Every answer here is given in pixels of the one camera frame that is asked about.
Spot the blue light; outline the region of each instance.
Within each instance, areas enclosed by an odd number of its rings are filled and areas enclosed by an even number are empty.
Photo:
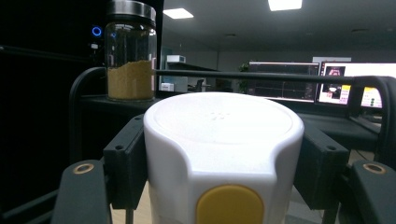
[[[96,37],[100,37],[102,35],[102,28],[100,28],[99,26],[94,26],[92,28],[92,34]]]

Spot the brass rivet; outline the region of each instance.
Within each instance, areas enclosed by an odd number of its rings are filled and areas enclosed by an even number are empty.
[[[94,166],[91,163],[84,163],[74,168],[73,173],[75,173],[76,175],[83,175],[91,171],[93,167]]]
[[[364,163],[363,168],[377,175],[383,175],[384,173],[387,172],[387,170],[384,167],[374,163]]]

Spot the glass jar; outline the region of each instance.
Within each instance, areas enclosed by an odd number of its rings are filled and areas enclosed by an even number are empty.
[[[105,62],[111,100],[144,101],[155,95],[157,35],[154,8],[136,1],[107,3]]]

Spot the metal jar lid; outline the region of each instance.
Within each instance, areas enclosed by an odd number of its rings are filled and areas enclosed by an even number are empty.
[[[128,21],[131,18],[149,20],[155,26],[155,9],[141,2],[113,0],[107,3],[107,17],[110,20]]]

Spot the granular yellow food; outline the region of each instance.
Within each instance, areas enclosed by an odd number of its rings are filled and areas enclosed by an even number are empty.
[[[153,80],[151,61],[128,62],[119,68],[108,68],[108,98],[150,100],[154,97]]]

